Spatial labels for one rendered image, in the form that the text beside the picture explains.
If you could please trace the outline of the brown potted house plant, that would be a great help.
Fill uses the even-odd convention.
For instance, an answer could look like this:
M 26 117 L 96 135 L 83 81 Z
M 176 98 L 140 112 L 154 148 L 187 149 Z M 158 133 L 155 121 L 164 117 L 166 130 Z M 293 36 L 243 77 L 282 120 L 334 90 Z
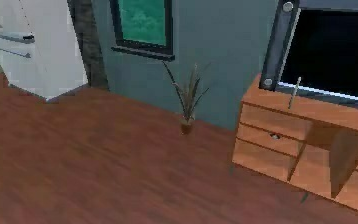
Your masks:
M 181 105 L 181 133 L 183 135 L 188 135 L 193 129 L 193 122 L 195 120 L 195 109 L 202 97 L 209 91 L 209 89 L 206 88 L 203 92 L 198 92 L 201 75 L 198 70 L 197 64 L 194 64 L 194 67 L 189 77 L 189 82 L 184 83 L 182 86 L 180 86 L 179 83 L 175 80 L 174 75 L 168 64 L 166 62 L 163 62 L 163 66 L 171 80 L 171 84 L 176 91 L 177 97 Z

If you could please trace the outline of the black framed window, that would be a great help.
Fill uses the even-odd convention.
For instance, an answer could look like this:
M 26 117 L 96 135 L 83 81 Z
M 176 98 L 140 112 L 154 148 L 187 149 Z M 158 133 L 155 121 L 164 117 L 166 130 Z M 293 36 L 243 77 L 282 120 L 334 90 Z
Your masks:
M 173 0 L 109 0 L 113 51 L 173 61 Z

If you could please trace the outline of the wooden television stand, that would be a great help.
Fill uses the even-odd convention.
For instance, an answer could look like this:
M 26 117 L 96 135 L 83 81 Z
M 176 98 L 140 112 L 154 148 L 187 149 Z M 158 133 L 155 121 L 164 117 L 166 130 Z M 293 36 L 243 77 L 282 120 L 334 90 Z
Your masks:
M 259 82 L 240 101 L 232 162 L 358 210 L 358 109 Z

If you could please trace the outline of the grey pencil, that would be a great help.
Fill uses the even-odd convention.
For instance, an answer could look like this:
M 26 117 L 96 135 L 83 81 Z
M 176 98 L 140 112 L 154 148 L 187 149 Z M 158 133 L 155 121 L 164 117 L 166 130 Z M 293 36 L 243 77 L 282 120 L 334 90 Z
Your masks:
M 293 104 L 294 98 L 295 98 L 295 96 L 296 96 L 296 94 L 298 92 L 301 80 L 302 80 L 302 77 L 298 77 L 297 83 L 294 86 L 293 92 L 291 94 L 291 97 L 290 97 L 290 100 L 289 100 L 289 103 L 288 103 L 288 109 L 291 109 L 291 107 L 292 107 L 292 104 Z

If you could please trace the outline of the white fridge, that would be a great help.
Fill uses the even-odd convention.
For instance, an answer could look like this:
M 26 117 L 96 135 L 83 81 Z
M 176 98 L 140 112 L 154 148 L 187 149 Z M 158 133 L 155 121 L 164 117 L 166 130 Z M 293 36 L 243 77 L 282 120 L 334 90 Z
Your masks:
M 51 101 L 88 84 L 67 0 L 0 0 L 0 30 L 35 37 L 28 44 L 0 38 L 0 47 L 31 53 L 0 57 L 10 85 Z

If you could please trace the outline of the black television set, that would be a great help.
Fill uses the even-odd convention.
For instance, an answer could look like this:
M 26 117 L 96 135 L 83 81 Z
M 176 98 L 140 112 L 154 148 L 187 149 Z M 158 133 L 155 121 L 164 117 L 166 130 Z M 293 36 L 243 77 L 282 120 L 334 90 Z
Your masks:
M 278 0 L 259 87 L 358 109 L 358 0 Z

